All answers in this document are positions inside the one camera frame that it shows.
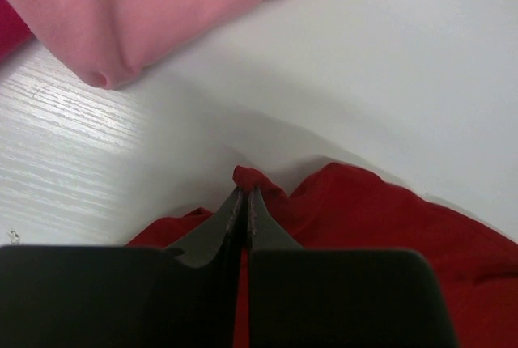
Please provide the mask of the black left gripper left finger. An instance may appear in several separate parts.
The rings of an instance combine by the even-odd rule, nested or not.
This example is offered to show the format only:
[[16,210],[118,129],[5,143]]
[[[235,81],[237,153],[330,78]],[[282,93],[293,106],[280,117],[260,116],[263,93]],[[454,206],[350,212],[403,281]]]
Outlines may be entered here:
[[229,347],[244,195],[165,248],[1,250],[4,347]]

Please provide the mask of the magenta t shirt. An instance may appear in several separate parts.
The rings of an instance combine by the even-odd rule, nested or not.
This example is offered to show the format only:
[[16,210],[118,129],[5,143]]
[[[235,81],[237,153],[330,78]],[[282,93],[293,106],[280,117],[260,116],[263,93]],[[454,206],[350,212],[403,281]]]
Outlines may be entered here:
[[0,0],[0,60],[3,61],[34,35],[7,0]]

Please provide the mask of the dark red t shirt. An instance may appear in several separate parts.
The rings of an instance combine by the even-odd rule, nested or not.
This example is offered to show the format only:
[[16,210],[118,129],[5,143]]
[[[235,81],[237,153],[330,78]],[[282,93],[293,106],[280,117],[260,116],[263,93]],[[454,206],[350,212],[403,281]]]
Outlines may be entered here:
[[285,193],[238,167],[235,183],[260,188],[274,218],[302,245],[404,246],[434,267],[463,347],[517,344],[517,246],[489,227],[426,202],[376,174],[331,163]]

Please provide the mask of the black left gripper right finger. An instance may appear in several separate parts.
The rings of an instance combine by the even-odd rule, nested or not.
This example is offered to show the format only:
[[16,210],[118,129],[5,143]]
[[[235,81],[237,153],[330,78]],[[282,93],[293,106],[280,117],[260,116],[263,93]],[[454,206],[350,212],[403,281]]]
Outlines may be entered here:
[[456,347],[431,266],[399,248],[309,249],[248,198],[253,347]]

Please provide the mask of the light pink t shirt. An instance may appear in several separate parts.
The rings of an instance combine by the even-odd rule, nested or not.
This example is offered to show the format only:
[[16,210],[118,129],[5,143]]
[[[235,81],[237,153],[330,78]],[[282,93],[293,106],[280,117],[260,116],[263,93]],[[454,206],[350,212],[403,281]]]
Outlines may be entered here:
[[112,88],[264,0],[7,0],[36,38],[93,87]]

